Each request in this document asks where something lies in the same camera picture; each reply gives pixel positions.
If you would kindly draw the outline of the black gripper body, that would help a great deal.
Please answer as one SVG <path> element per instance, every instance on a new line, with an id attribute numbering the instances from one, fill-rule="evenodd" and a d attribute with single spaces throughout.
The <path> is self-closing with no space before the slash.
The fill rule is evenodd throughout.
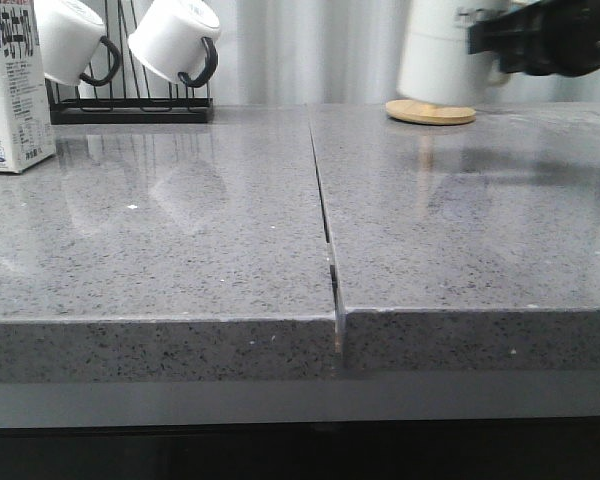
<path id="1" fill-rule="evenodd" d="M 537 1 L 481 20 L 467 51 L 494 53 L 506 74 L 588 75 L 600 70 L 600 0 Z"/>

